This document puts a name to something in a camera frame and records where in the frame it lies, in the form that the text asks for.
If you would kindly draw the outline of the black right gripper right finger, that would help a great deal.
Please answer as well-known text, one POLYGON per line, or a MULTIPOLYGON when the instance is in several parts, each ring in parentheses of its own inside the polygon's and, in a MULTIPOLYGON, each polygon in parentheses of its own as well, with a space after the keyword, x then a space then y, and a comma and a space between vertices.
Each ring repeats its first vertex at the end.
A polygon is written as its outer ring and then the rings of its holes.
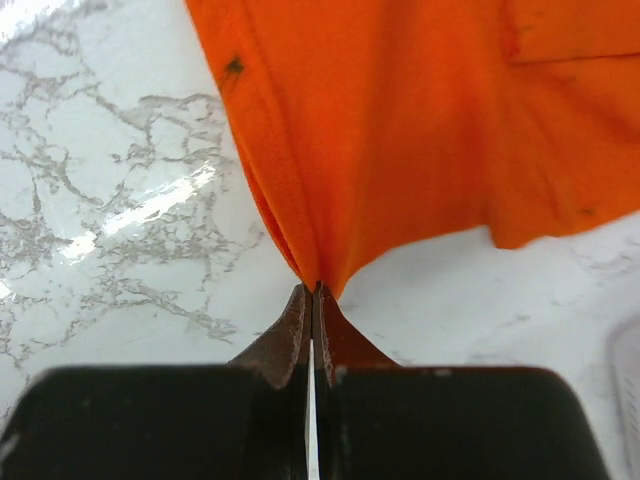
POLYGON ((324 479, 605 479, 584 410, 554 371, 403 367, 312 297, 324 479))

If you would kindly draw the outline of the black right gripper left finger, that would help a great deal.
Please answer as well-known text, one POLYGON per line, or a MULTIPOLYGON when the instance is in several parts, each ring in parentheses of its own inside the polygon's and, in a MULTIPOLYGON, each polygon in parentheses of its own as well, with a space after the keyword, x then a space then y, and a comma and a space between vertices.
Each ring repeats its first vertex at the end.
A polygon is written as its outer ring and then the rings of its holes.
POLYGON ((312 299, 225 364, 45 371, 1 437, 5 479, 304 479, 312 299))

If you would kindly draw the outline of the orange t shirt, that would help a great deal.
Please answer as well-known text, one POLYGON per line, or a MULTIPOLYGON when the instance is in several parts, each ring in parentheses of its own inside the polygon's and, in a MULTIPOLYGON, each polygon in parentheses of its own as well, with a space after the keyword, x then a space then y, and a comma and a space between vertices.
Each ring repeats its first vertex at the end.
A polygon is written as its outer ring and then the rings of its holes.
POLYGON ((635 1, 191 1, 249 187, 309 287, 478 226, 639 208, 635 1))

